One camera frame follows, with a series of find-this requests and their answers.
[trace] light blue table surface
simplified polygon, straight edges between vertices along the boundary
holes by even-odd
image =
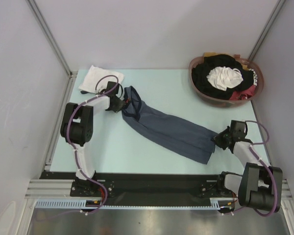
[[[204,103],[190,86],[188,70],[116,71],[125,75],[122,85],[133,86],[150,107],[217,133],[230,125],[232,119],[256,120],[250,102],[227,109]],[[81,94],[78,89],[86,74],[87,70],[78,72],[70,102],[80,103],[93,97],[93,94]],[[262,141],[256,124],[248,124],[247,138],[253,142]],[[91,142],[91,158],[97,172],[219,174],[222,171],[242,173],[244,169],[228,149],[223,151],[216,147],[207,165],[167,150],[135,132],[123,121],[121,112],[101,112],[94,116]],[[263,159],[267,159],[262,145],[255,148]],[[58,139],[50,171],[76,171],[72,148],[62,137]]]

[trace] gray cloth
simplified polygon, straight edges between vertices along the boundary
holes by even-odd
[[[207,164],[217,133],[185,119],[164,114],[143,102],[131,86],[124,89],[128,106],[122,110],[124,121],[147,139],[196,162]]]

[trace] white enclosure wall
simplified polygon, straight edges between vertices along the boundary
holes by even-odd
[[[187,68],[205,51],[247,58],[277,0],[37,0],[72,70]]]
[[[287,1],[255,62],[266,83],[256,110],[271,134],[273,162],[283,169],[294,198],[294,0]]]
[[[0,0],[0,213],[40,173],[68,77],[24,0]]]

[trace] pink plastic basket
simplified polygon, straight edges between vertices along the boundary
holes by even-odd
[[[254,69],[255,70],[255,72],[257,74],[257,86],[256,86],[256,89],[255,89],[255,95],[253,97],[249,98],[249,99],[244,99],[244,100],[224,100],[224,99],[212,98],[210,96],[207,96],[207,95],[201,93],[196,88],[195,84],[193,83],[193,80],[192,80],[192,69],[195,68],[197,65],[203,63],[204,57],[203,56],[196,57],[195,59],[193,59],[190,62],[190,66],[189,66],[189,78],[190,78],[190,81],[191,81],[192,88],[196,91],[197,95],[202,100],[204,100],[205,102],[207,102],[208,104],[213,105],[213,106],[218,106],[218,107],[235,107],[235,106],[240,106],[240,105],[243,105],[243,104],[249,102],[250,100],[254,99],[263,90],[264,85],[265,85],[265,82],[264,82],[263,74],[262,74],[260,68],[258,67],[258,65],[255,64],[254,62],[251,62],[251,61],[247,60],[247,59],[240,58],[239,55],[234,55],[234,58],[238,62],[240,62],[241,64],[247,65],[249,69]]]

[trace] white cloth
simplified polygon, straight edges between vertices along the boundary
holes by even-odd
[[[83,83],[78,88],[86,92],[97,94],[98,92],[107,88],[108,81],[117,81],[115,77],[105,78],[104,80],[100,81],[96,90],[95,88],[98,81],[107,75],[115,75],[116,77],[118,77],[119,83],[122,83],[122,81],[124,80],[124,74],[120,72],[104,70],[102,68],[91,66],[84,78]]]
[[[241,72],[238,69],[228,67],[215,67],[207,75],[208,82],[215,88],[226,91],[227,88],[234,88],[242,81]]]

